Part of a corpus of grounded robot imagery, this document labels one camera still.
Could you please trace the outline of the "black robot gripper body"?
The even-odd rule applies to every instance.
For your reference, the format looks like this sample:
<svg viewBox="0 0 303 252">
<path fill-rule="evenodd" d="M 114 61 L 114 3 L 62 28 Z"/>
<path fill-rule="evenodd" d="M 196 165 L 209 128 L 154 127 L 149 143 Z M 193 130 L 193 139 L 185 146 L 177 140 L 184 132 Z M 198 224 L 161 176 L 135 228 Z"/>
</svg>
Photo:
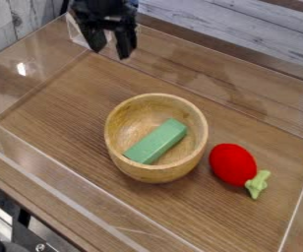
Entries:
<svg viewBox="0 0 303 252">
<path fill-rule="evenodd" d="M 73 0 L 77 24 L 95 30 L 134 29 L 138 0 Z"/>
</svg>

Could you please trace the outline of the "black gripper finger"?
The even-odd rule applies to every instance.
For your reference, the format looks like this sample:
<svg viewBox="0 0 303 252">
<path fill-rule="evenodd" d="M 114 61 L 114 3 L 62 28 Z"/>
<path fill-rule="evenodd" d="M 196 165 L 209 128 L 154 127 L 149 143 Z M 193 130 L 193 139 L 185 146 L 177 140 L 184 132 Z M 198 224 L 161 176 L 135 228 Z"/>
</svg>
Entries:
<svg viewBox="0 0 303 252">
<path fill-rule="evenodd" d="M 131 51 L 137 47 L 137 32 L 135 28 L 118 26 L 114 29 L 115 49 L 119 59 L 126 59 Z"/>
<path fill-rule="evenodd" d="M 79 29 L 90 48 L 99 53 L 107 45 L 105 25 L 102 23 L 81 23 Z"/>
</svg>

